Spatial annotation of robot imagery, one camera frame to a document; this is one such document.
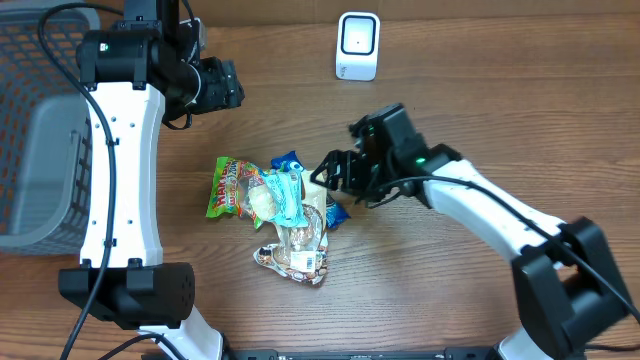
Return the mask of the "light teal snack packet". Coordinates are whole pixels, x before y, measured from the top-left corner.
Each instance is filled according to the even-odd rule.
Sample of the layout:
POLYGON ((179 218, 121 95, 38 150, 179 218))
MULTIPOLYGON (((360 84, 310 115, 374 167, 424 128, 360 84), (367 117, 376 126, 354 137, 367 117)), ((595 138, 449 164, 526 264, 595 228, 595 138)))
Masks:
POLYGON ((262 176, 261 180, 248 190, 249 203, 257 217, 281 227, 306 227, 301 172, 276 171, 262 176))

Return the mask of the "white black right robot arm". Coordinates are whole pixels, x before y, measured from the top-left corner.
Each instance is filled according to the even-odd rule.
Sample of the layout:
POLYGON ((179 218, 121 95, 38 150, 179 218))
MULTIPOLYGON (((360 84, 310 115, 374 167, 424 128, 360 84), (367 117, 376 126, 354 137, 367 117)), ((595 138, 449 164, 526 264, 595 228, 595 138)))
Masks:
POLYGON ((418 199, 488 244, 511 266, 521 327, 473 359, 582 359, 594 338, 639 311, 602 229, 542 213, 481 175, 453 148, 427 145, 401 103, 348 128, 349 151, 333 150, 313 183, 373 209, 418 199))

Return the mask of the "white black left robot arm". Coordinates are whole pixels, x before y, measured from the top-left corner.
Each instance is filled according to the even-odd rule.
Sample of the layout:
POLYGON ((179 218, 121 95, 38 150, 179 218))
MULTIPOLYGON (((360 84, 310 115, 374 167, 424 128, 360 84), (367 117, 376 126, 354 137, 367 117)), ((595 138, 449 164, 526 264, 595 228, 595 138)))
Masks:
POLYGON ((79 264, 58 277, 83 317, 154 341, 172 359, 227 359, 224 336, 195 306, 191 265, 163 259, 156 210, 158 135, 179 118, 238 107, 230 61, 202 58, 203 25, 184 1, 128 1, 87 32, 71 84, 92 125, 90 210, 79 264))

